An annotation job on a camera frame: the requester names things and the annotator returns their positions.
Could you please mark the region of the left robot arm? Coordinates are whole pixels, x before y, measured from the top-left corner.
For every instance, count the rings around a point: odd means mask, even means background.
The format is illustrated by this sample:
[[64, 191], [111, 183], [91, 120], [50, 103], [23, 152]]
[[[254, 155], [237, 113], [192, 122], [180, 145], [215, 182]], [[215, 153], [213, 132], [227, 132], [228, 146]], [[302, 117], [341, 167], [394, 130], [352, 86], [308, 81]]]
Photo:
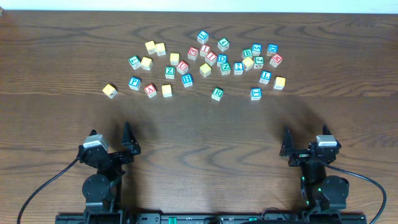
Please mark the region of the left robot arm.
[[124, 125], [121, 145], [124, 150], [108, 152], [109, 143], [102, 134], [92, 130], [78, 147], [79, 162], [96, 169], [83, 183], [82, 194], [86, 198], [84, 223], [129, 223], [128, 212], [121, 208], [121, 187], [125, 171], [122, 166], [132, 163], [141, 153], [128, 122]]

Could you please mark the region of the yellow C block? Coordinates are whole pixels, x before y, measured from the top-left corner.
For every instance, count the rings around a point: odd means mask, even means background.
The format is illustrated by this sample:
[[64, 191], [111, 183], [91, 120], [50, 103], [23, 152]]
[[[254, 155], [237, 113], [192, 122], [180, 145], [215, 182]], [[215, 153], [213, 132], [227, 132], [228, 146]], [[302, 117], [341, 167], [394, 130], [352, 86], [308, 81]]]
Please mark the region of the yellow C block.
[[172, 86], [171, 85], [162, 85], [162, 94], [164, 98], [172, 96]]

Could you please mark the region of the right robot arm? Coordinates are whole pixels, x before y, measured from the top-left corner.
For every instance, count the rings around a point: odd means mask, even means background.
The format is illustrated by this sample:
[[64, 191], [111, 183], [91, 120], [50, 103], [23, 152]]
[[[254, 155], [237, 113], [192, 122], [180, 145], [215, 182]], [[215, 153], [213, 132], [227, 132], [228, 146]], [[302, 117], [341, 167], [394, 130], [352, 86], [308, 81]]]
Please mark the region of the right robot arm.
[[349, 182], [336, 175], [327, 175], [325, 167], [336, 160], [341, 144], [327, 126], [306, 149], [296, 149], [290, 131], [286, 128], [279, 156], [288, 157], [290, 167], [302, 172], [300, 187], [307, 203], [297, 215], [302, 222], [341, 223], [340, 212], [346, 208]]

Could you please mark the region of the green R block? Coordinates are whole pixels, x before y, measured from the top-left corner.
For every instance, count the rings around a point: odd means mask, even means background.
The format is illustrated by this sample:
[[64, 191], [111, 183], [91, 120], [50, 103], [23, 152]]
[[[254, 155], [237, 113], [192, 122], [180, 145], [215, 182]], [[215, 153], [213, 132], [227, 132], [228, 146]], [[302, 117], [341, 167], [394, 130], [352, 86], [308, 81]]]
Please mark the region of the green R block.
[[211, 94], [211, 98], [216, 101], [220, 101], [220, 99], [223, 97], [223, 93], [223, 89], [216, 87]]

